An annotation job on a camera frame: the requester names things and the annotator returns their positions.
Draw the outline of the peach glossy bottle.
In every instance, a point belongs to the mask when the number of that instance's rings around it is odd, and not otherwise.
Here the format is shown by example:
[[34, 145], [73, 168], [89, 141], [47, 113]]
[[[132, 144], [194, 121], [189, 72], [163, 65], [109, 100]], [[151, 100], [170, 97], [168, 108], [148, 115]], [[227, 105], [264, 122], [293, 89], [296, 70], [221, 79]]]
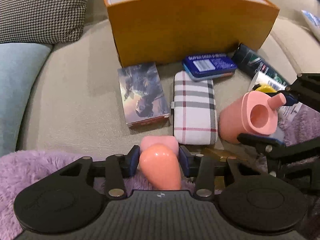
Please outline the peach glossy bottle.
[[157, 190], [180, 190], [178, 141], [172, 135], [148, 135], [140, 143], [140, 170]]

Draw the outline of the pink square bottle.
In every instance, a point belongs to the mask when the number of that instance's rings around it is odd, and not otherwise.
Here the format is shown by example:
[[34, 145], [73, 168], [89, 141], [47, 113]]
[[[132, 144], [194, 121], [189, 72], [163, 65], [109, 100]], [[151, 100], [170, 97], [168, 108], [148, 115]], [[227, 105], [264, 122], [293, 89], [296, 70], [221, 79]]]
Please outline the pink square bottle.
[[279, 93], [271, 97], [266, 93], [251, 91], [224, 108], [219, 115], [221, 139], [238, 144], [241, 133], [269, 136], [277, 129], [277, 109], [286, 104], [286, 98]]

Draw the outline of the dark green Clear shampoo bottle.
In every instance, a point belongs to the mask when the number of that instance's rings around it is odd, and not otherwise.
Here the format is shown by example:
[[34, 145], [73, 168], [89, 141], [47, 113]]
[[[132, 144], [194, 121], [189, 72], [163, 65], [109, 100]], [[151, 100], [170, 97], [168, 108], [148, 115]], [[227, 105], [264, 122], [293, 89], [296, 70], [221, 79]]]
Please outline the dark green Clear shampoo bottle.
[[257, 52], [243, 43], [239, 44], [231, 59], [241, 71], [251, 78], [253, 78], [257, 72], [262, 72], [282, 85], [289, 85], [287, 79], [280, 75]]

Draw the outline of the purple fluffy blanket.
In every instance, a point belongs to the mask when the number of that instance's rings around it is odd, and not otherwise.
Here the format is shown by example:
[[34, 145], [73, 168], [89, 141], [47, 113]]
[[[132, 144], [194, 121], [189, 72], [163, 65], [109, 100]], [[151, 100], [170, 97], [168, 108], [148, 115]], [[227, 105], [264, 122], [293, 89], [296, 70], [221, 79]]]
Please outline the purple fluffy blanket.
[[[281, 118], [278, 127], [287, 146], [319, 137], [319, 112], [302, 106], [292, 121]], [[14, 200], [23, 189], [65, 167], [80, 156], [64, 152], [18, 151], [1, 157], [1, 239], [21, 232]]]

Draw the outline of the plaid white case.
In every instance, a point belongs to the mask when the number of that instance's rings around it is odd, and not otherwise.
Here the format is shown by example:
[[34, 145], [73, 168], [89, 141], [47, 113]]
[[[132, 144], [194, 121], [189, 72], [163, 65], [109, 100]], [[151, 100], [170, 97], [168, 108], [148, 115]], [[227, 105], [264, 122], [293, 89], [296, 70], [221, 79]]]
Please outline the plaid white case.
[[217, 116], [213, 80], [193, 81], [186, 71], [174, 77], [173, 133], [183, 145], [213, 145]]

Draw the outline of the illustrated card box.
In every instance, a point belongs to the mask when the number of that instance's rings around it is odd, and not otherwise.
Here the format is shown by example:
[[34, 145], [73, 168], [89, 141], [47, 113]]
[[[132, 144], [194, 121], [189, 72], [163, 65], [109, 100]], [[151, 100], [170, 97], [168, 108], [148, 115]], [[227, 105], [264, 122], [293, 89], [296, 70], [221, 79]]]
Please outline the illustrated card box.
[[129, 128], [163, 122], [170, 117], [156, 64], [117, 70], [124, 117]]

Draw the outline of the beige sofa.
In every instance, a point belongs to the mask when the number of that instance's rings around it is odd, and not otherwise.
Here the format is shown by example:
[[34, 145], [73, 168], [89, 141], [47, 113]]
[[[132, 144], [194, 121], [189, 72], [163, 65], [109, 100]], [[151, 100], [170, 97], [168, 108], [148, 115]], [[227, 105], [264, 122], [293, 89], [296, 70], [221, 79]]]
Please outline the beige sofa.
[[[290, 82], [319, 72], [319, 42], [302, 10], [319, 14], [318, 0], [269, 0], [280, 9], [259, 54]], [[88, 0], [79, 41], [57, 44], [30, 93], [16, 148], [56, 150], [105, 158], [127, 153], [146, 135], [172, 135], [173, 123], [128, 128], [120, 68], [103, 0]]]

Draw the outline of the yellow tape measure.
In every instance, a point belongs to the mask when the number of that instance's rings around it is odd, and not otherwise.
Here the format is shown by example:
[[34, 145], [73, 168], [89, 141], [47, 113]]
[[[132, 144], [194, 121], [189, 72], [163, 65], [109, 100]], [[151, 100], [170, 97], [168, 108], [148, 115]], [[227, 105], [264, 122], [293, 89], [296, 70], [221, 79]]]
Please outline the yellow tape measure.
[[261, 85], [261, 84], [257, 84], [253, 87], [252, 90], [255, 91], [259, 91], [259, 92], [263, 92], [263, 93], [276, 93], [277, 91], [270, 85]]

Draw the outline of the white barcode tube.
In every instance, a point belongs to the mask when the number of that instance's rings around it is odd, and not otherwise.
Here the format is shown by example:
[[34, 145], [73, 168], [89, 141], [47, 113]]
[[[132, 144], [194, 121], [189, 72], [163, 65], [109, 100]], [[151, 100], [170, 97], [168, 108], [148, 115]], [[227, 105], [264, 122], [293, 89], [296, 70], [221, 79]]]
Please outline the white barcode tube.
[[261, 84], [261, 85], [270, 85], [272, 86], [276, 91], [279, 90], [284, 90], [285, 86], [282, 85], [281, 83], [279, 83], [278, 81], [276, 81], [275, 79], [269, 77], [268, 75], [264, 74], [263, 72], [257, 72], [255, 74], [255, 76], [253, 77], [249, 87], [248, 87], [248, 91], [251, 92], [253, 91], [253, 87], [257, 84]]

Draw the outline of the blue Super Deer tin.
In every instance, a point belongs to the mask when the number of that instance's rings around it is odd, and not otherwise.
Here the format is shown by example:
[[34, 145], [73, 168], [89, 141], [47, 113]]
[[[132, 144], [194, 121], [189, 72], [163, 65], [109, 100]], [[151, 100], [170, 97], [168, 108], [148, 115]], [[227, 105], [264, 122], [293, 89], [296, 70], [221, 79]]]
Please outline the blue Super Deer tin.
[[197, 54], [182, 60], [184, 70], [193, 81], [232, 76], [237, 65], [224, 53]]

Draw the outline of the blue white pillow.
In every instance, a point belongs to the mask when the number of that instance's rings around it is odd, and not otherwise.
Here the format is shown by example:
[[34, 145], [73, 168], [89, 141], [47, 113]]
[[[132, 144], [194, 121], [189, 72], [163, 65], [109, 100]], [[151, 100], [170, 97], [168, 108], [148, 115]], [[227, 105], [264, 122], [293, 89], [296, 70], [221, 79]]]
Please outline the blue white pillow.
[[312, 31], [313, 35], [320, 41], [320, 20], [319, 17], [313, 13], [301, 10], [304, 20], [306, 21], [309, 29]]

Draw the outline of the light blue cushion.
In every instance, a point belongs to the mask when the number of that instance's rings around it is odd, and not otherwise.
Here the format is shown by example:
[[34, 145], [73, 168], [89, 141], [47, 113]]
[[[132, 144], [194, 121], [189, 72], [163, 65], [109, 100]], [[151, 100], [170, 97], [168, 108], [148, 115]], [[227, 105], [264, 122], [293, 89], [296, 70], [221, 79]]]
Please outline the light blue cushion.
[[14, 152], [33, 84], [51, 44], [1, 44], [1, 156]]

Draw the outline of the orange cardboard box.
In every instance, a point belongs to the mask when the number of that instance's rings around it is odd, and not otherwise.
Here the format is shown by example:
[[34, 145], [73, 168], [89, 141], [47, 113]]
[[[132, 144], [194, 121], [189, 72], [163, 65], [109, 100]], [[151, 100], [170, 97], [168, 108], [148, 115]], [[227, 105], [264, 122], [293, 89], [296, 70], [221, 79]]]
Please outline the orange cardboard box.
[[119, 61], [167, 64], [188, 55], [259, 49], [279, 14], [269, 0], [104, 0]]

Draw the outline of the houndstooth cushion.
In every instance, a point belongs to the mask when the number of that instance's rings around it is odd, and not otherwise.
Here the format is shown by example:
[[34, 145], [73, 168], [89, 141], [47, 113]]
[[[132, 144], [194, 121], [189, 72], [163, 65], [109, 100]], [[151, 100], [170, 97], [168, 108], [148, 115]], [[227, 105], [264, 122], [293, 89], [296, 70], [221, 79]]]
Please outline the houndstooth cushion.
[[88, 0], [1, 0], [1, 43], [79, 40]]

